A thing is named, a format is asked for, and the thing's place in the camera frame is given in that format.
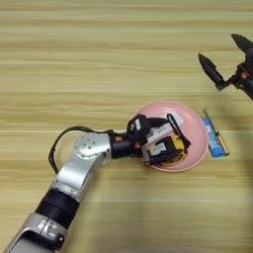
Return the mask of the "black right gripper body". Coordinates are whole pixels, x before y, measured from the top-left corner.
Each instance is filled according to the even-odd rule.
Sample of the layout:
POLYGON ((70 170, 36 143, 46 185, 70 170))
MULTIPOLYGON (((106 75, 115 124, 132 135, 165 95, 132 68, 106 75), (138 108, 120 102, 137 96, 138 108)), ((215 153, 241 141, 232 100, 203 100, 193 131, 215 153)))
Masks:
POLYGON ((253 99, 253 67, 245 62, 238 64, 236 72, 227 82, 241 89, 250 99, 253 99))

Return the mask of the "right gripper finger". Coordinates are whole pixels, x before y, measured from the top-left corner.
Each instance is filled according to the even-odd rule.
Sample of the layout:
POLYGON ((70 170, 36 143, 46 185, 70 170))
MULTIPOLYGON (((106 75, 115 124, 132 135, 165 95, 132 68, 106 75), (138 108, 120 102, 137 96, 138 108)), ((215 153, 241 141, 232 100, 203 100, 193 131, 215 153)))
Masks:
POLYGON ((213 62, 204 56, 203 54, 198 54, 199 62, 209 79, 214 83, 215 87, 221 91, 225 88, 225 81, 221 74, 216 70, 216 66, 213 62))
POLYGON ((237 47, 240 48, 244 53, 253 48, 253 42, 247 38, 237 34, 232 34, 231 37, 233 38, 237 47))

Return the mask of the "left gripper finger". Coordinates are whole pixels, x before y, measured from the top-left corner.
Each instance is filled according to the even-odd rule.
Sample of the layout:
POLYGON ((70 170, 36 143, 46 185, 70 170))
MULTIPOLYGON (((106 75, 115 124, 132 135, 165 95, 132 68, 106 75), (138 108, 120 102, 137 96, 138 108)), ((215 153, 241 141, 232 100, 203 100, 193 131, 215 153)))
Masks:
POLYGON ((149 165, 174 165, 185 159, 185 152, 182 149, 161 150, 158 154, 154 155, 147 151, 143 155, 143 160, 149 165))
POLYGON ((150 118, 149 123, 150 123, 150 127, 154 128, 154 127, 162 127, 168 124, 169 121, 164 118, 150 118))

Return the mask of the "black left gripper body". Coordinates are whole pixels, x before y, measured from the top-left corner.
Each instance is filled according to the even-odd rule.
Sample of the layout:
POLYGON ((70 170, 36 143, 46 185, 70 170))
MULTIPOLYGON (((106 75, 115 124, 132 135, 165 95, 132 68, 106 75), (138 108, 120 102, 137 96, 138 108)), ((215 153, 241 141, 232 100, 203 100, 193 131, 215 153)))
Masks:
POLYGON ((113 158, 140 157, 141 147, 147 143, 146 137, 129 136, 127 134, 110 135, 113 158))

